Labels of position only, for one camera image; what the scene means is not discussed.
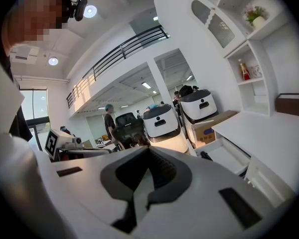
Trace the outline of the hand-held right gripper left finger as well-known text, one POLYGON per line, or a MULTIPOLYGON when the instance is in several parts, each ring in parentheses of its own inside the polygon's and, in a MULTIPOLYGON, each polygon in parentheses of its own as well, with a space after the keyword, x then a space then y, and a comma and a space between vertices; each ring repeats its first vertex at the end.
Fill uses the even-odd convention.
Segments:
POLYGON ((100 174, 101 183, 108 194, 127 203, 124 215, 112 226, 128 234, 137 226, 134 192, 149 167, 148 150, 145 146, 130 148, 127 156, 107 165, 100 174))

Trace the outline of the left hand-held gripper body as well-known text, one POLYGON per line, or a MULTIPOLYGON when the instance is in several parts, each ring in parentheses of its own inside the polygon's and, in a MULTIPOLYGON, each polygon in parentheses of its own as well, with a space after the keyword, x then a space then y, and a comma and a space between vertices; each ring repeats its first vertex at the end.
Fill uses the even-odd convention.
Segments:
POLYGON ((45 150, 50 159, 53 161, 59 160, 59 151, 68 149, 84 148, 84 144, 80 137, 75 137, 71 134, 60 130, 50 129, 48 132, 45 150))

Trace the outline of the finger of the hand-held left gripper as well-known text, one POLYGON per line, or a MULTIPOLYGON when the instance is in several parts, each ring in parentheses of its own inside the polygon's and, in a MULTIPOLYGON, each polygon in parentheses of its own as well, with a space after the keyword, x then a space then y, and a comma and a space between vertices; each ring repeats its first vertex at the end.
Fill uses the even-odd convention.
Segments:
POLYGON ((81 155, 81 156, 101 156, 110 154, 111 151, 105 148, 83 148, 83 149, 69 149, 66 151, 68 155, 81 155))

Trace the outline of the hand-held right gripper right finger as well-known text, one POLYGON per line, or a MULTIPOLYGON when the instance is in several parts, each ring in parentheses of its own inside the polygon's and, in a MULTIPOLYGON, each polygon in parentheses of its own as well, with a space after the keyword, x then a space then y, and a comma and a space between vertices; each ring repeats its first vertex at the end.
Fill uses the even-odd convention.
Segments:
POLYGON ((173 203, 191 185, 192 172, 189 166, 168 154, 167 149, 149 147, 147 160, 154 186, 154 190, 148 194, 148 210, 152 205, 173 203))

